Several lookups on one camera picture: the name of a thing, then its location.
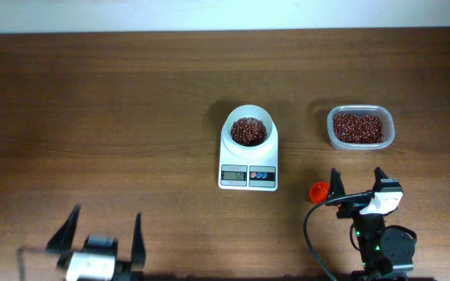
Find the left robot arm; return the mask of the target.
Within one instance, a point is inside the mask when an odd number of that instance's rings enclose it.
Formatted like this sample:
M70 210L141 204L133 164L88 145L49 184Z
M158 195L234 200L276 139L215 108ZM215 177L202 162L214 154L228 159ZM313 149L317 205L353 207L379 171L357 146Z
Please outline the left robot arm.
M58 254L56 267L66 271L65 281L143 280L147 253L141 229L141 213L134 223L130 260L118 259L119 241L115 237L88 236L78 251L72 248L80 206L74 206L62 226L48 241L45 250Z

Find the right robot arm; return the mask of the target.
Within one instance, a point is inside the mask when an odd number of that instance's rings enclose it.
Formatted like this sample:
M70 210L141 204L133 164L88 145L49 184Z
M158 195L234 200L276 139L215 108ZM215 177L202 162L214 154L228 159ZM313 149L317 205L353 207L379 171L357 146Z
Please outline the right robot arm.
M406 280L414 268L417 235L403 226L385 225L385 217L397 210L404 193L381 168L375 168L374 175L372 189L346 194L341 174L332 169L326 205L338 207L338 219L352 220L351 243L362 259L362 270L352 272L352 280Z

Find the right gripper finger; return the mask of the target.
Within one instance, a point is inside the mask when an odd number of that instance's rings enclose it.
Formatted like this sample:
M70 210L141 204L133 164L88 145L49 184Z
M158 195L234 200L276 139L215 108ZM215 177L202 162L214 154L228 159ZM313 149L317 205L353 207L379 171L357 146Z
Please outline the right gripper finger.
M335 168L332 168L330 173L330 187L327 196L329 205L338 205L339 199L345 195L346 193L341 180L341 174Z
M375 175L375 183L373 185L373 191L382 191L384 188L388 186L387 183L383 182L383 180L386 180L388 176L384 173L381 167L375 168L374 175Z

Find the red adzuki beans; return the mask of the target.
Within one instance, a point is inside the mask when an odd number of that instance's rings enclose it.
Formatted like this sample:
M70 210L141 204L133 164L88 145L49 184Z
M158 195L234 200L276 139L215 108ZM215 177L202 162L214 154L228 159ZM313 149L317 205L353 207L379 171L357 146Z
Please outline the red adzuki beans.
M337 114L332 117L334 138L347 144L379 144L384 142L383 124L372 115ZM263 121L244 117L235 121L230 129L234 142L245 147L262 144L268 137Z

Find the orange measuring scoop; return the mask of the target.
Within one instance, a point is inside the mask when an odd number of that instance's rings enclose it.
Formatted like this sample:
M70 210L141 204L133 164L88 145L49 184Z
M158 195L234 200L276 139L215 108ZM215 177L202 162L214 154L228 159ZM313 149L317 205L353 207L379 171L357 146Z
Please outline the orange measuring scoop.
M326 206L339 205L336 198L344 197L344 193L328 182L314 183L309 189L309 200L315 204L325 204Z

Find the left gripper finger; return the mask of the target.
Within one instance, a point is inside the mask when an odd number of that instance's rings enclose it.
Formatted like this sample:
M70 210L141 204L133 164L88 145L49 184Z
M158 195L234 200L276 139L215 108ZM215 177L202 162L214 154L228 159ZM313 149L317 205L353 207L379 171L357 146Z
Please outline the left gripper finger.
M80 214L80 205L76 205L67 220L56 231L52 238L48 241L47 251L68 251L73 244L73 238L77 228L77 222Z
M145 242L142 235L141 229L141 213L137 213L135 224L134 224L134 233L133 240L131 246L131 267L132 268L143 268L146 262L146 250L145 250Z

